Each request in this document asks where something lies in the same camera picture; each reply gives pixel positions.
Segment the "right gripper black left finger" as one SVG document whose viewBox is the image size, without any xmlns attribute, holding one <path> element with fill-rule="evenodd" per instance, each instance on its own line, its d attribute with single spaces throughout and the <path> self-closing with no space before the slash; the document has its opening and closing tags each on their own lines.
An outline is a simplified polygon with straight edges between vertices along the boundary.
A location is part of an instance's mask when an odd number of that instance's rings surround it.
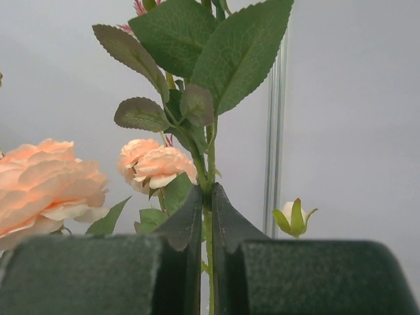
<svg viewBox="0 0 420 315">
<path fill-rule="evenodd" d="M 199 314 L 201 190 L 147 235 L 38 236 L 1 263 L 2 314 Z"/>
</svg>

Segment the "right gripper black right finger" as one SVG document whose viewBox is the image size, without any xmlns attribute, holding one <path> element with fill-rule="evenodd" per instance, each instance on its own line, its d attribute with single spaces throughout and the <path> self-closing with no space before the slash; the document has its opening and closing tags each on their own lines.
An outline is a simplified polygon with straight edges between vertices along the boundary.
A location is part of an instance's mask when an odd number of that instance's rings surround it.
<svg viewBox="0 0 420 315">
<path fill-rule="evenodd" d="M 213 187 L 216 314 L 418 314 L 402 269 L 374 241 L 273 240 Z"/>
</svg>

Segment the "pale pink rose stem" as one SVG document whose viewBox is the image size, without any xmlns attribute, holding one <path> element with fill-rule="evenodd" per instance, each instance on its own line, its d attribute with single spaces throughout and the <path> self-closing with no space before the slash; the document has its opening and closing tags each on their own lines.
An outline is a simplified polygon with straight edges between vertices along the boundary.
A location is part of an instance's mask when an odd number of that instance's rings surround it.
<svg viewBox="0 0 420 315">
<path fill-rule="evenodd" d="M 301 199 L 287 202 L 282 209 L 274 209 L 272 214 L 278 228 L 289 236 L 299 239 L 306 233 L 311 215 L 317 212 L 315 208 L 306 212 L 302 208 Z"/>
</svg>

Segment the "peach rose stem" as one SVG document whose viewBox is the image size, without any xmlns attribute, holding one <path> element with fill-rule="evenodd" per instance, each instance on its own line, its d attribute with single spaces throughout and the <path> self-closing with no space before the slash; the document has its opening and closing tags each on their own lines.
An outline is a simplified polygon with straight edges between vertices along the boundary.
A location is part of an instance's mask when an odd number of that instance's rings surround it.
<svg viewBox="0 0 420 315">
<path fill-rule="evenodd" d="M 75 156 L 73 142 L 47 138 L 1 154 L 1 250 L 57 232 L 67 220 L 106 218 L 108 183 L 97 161 Z"/>
<path fill-rule="evenodd" d="M 143 75 L 161 96 L 122 101 L 115 123 L 152 131 L 186 154 L 198 172 L 201 243 L 213 240 L 218 119 L 267 77 L 293 3 L 263 1 L 230 12 L 224 1 L 136 1 L 125 26 L 97 24 L 106 52 Z"/>
<path fill-rule="evenodd" d="M 159 202 L 159 207 L 139 211 L 138 234 L 154 231 L 174 215 L 197 184 L 195 165 L 170 140 L 164 144 L 151 138 L 129 141 L 119 153 L 117 170 L 133 190 Z"/>
</svg>

